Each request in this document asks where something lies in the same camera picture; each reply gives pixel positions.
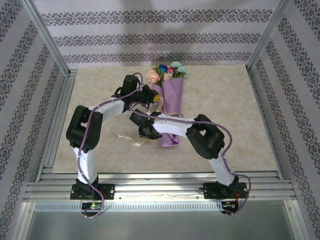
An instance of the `artificial flower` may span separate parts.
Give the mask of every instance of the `artificial flower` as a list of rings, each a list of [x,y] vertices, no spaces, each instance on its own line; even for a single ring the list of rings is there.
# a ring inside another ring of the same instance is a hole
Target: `artificial flower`
[[[179,68],[179,67],[182,67],[182,64],[178,61],[174,61],[173,63],[170,64],[170,66],[173,68]]]
[[[169,80],[169,79],[171,79],[172,78],[172,76],[173,76],[173,74],[170,72],[170,73],[167,73],[167,72],[165,72],[164,74],[163,74],[163,80],[165,81],[165,80]]]
[[[149,83],[155,84],[160,81],[160,76],[156,70],[150,70],[146,75],[146,79]]]
[[[176,70],[180,73],[184,73],[184,74],[187,73],[187,68],[185,66],[180,66]]]
[[[166,65],[161,64],[161,65],[159,65],[159,69],[160,69],[162,72],[166,73],[167,70],[168,70],[168,67],[167,67]]]
[[[175,69],[172,66],[169,66],[168,69],[166,70],[167,73],[173,74]]]

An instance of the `patterned wallpaper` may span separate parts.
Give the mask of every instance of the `patterned wallpaper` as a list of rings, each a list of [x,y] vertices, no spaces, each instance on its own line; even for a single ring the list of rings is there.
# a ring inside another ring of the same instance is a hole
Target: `patterned wallpaper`
[[[251,73],[282,173],[320,239],[320,5],[294,0]]]
[[[71,69],[174,60],[243,64],[279,0],[89,2],[34,1]]]
[[[0,240],[34,181],[63,73],[19,0],[0,0]]]

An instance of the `beige floor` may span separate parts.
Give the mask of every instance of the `beige floor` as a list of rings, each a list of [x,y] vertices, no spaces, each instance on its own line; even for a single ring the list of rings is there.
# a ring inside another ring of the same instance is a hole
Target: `beige floor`
[[[107,100],[122,86],[126,74],[150,66],[80,68],[63,127],[54,172],[76,172],[76,158],[66,139],[66,130],[78,105],[92,106]],[[227,127],[234,144],[227,153],[229,164],[238,171],[276,170],[276,162],[265,132],[257,102],[244,65],[187,66],[181,112],[186,118],[205,114]],[[129,120],[131,112],[108,119],[96,148],[98,172],[212,171],[208,161],[196,154],[186,138],[176,147],[161,147],[157,140],[142,146],[138,128]],[[114,134],[126,135],[132,141]]]

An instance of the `blue flower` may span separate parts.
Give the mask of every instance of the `blue flower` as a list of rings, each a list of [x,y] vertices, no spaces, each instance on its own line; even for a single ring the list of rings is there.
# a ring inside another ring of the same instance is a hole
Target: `blue flower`
[[[182,64],[178,61],[174,61],[173,63],[170,64],[170,66],[173,68],[179,68],[179,67],[182,67]]]
[[[166,65],[161,64],[161,65],[159,65],[159,69],[160,69],[162,72],[166,73],[167,70],[168,70],[168,67],[167,67]]]
[[[188,72],[187,68],[185,66],[178,67],[177,71],[180,72],[180,73],[184,73],[184,74],[186,74]]]

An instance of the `floral wallpaper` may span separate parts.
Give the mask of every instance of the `floral wallpaper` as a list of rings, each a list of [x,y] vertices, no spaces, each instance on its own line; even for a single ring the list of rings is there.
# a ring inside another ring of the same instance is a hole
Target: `floral wallpaper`
[[[246,63],[278,0],[35,0],[69,68]]]
[[[0,240],[11,239],[64,75],[19,0],[0,1]]]
[[[292,1],[251,72],[283,175],[320,239],[320,39],[317,1]]]

